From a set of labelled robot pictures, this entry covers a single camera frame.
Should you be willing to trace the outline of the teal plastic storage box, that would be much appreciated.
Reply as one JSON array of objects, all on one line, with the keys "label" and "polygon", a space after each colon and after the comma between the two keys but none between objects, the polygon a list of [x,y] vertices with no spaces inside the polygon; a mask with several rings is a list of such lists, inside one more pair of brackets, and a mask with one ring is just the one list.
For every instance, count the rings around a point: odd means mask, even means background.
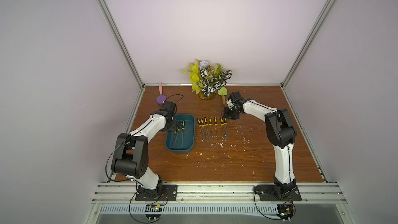
[{"label": "teal plastic storage box", "polygon": [[165,147],[167,150],[174,153],[189,153],[194,146],[196,119],[191,114],[176,114],[174,116],[174,120],[176,120],[176,122],[180,123],[181,125],[182,121],[185,121],[183,148],[181,148],[181,127],[175,148],[174,149],[172,148],[175,131],[169,132],[167,134],[165,140]]}]

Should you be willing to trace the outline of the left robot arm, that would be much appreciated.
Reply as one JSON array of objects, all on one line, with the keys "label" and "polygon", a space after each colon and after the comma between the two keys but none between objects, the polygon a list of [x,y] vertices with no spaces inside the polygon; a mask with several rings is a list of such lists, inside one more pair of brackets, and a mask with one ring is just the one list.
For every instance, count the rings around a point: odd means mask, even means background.
[{"label": "left robot arm", "polygon": [[141,194],[147,193],[157,197],[163,192],[160,176],[149,168],[149,143],[158,132],[177,130],[174,120],[176,112],[176,104],[166,101],[136,130],[121,133],[117,137],[111,171],[135,181]]}]

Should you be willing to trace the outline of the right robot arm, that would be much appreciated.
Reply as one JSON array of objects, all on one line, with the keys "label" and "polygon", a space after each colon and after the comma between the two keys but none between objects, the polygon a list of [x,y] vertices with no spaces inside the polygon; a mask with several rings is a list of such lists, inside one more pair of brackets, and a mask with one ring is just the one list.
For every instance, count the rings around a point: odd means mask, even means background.
[{"label": "right robot arm", "polygon": [[265,123],[267,139],[275,152],[275,191],[280,198],[287,197],[296,189],[292,153],[297,129],[289,111],[245,99],[239,92],[233,92],[228,97],[222,116],[224,119],[236,120],[241,114],[252,115]]}]

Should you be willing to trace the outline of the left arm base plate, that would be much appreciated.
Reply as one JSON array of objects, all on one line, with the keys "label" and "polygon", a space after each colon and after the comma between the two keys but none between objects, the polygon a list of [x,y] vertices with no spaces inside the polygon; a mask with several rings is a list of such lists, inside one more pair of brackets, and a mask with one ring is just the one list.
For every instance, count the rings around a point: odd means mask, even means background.
[{"label": "left arm base plate", "polygon": [[178,185],[160,185],[156,189],[145,189],[141,185],[137,188],[135,201],[176,201]]}]

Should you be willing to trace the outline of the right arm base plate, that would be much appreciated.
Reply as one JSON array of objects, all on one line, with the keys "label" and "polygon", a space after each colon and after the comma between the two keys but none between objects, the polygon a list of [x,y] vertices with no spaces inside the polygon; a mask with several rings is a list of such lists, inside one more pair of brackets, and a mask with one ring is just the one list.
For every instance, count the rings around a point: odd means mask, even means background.
[{"label": "right arm base plate", "polygon": [[287,201],[302,201],[301,194],[297,187],[286,190],[284,187],[277,185],[256,185],[253,187],[255,195],[260,197],[260,201],[264,202],[287,202]]}]

